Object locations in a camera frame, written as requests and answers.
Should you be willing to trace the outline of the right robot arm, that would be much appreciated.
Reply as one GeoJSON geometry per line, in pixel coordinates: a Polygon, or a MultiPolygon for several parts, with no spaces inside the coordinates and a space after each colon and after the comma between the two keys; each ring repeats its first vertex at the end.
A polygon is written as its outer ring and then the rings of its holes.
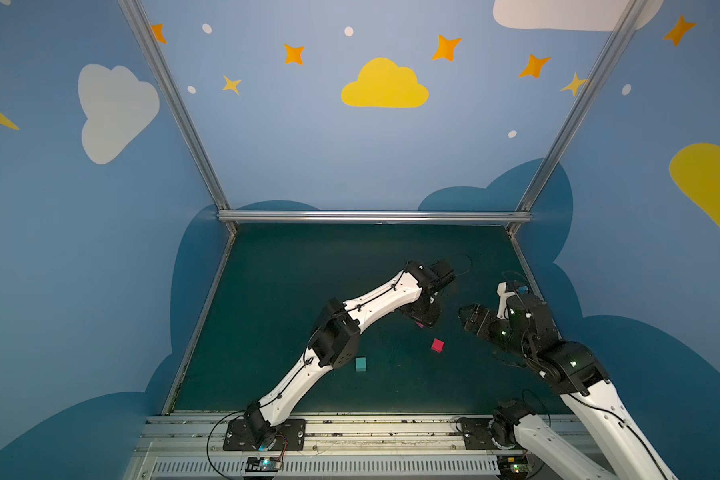
{"type": "Polygon", "coordinates": [[[464,329],[519,356],[555,391],[595,441],[602,467],[557,434],[526,402],[498,407],[489,424],[492,443],[536,456],[563,479],[672,479],[674,473],[641,431],[609,374],[585,345],[561,337],[549,306],[530,292],[501,294],[496,311],[460,308],[464,329]]]}

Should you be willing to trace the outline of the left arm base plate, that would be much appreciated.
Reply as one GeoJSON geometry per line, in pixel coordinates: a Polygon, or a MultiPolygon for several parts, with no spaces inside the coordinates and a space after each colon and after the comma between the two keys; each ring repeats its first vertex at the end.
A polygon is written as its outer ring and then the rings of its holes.
{"type": "Polygon", "coordinates": [[[302,451],[305,443],[306,421],[289,419],[276,428],[268,446],[258,446],[246,422],[238,417],[227,425],[222,449],[224,451],[274,451],[286,447],[286,452],[302,451]]]}

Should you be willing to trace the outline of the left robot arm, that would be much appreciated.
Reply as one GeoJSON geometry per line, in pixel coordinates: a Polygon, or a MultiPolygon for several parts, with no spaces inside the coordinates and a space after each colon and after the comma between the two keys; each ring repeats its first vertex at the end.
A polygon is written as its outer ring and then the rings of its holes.
{"type": "Polygon", "coordinates": [[[374,290],[350,300],[330,299],[295,365],[244,411],[253,447],[266,449],[273,444],[279,426],[303,396],[325,374],[354,359],[361,335],[377,320],[398,311],[425,327],[433,326],[441,313],[440,291],[454,279],[453,268],[443,260],[431,266],[411,261],[374,290]]]}

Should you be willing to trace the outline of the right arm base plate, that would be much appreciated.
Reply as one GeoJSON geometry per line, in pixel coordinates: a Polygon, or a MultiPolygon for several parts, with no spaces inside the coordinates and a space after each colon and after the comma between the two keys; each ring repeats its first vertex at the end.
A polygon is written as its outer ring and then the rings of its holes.
{"type": "Polygon", "coordinates": [[[457,431],[462,436],[466,450],[499,450],[495,421],[492,418],[459,417],[457,431]]]}

